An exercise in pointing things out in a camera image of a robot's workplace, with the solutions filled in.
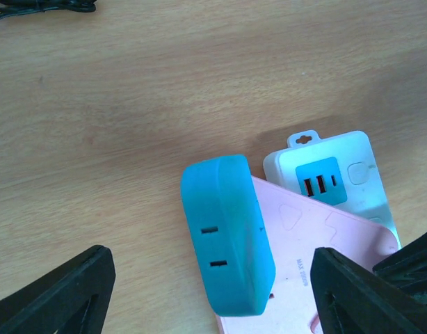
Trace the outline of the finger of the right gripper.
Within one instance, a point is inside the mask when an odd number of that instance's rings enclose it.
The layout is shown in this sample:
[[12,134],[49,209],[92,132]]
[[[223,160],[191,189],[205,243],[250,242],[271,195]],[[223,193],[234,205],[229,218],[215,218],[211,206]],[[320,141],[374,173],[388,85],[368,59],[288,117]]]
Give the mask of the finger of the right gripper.
[[375,265],[373,273],[427,306],[427,232]]

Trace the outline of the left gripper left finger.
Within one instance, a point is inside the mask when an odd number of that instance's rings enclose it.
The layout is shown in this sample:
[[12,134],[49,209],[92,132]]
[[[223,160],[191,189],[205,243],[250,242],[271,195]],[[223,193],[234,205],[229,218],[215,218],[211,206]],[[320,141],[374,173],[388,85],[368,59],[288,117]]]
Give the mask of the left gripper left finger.
[[0,333],[101,333],[115,283],[109,248],[94,245],[0,300]]

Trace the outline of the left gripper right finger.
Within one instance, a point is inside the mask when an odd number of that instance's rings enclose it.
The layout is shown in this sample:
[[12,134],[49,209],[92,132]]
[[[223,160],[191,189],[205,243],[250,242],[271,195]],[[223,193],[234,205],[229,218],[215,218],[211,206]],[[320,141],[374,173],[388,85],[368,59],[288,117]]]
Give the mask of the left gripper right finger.
[[427,333],[427,306],[333,248],[310,271],[324,333]]

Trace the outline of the pink triangular socket adapter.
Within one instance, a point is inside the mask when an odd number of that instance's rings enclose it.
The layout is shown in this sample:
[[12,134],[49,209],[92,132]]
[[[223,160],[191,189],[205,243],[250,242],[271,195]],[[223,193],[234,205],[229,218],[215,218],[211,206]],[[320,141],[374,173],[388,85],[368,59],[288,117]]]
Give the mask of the pink triangular socket adapter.
[[401,246],[379,223],[252,179],[275,261],[275,282],[262,315],[219,317],[220,333],[322,333],[310,282],[314,251],[331,247],[367,270]]

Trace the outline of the white power strip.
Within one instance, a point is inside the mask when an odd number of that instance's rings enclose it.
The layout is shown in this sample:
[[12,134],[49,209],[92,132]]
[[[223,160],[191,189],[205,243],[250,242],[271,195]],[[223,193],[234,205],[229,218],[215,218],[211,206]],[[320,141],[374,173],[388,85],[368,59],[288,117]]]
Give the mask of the white power strip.
[[321,138],[313,129],[290,135],[287,148],[263,160],[266,180],[312,200],[398,231],[369,137],[362,131]]

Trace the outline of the teal oval plug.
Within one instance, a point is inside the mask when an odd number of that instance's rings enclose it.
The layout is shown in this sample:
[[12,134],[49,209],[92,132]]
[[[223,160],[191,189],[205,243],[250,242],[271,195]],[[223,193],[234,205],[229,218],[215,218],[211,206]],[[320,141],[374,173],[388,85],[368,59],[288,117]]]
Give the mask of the teal oval plug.
[[212,310],[220,317],[261,315],[275,261],[248,160],[236,154],[192,164],[180,189]]

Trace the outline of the black charger with cable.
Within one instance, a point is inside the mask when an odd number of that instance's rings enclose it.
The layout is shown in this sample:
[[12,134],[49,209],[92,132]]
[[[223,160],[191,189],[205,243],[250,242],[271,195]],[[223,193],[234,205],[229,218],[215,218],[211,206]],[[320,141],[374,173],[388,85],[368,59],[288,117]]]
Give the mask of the black charger with cable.
[[93,13],[96,1],[87,0],[9,0],[0,1],[0,19],[68,10],[76,13]]

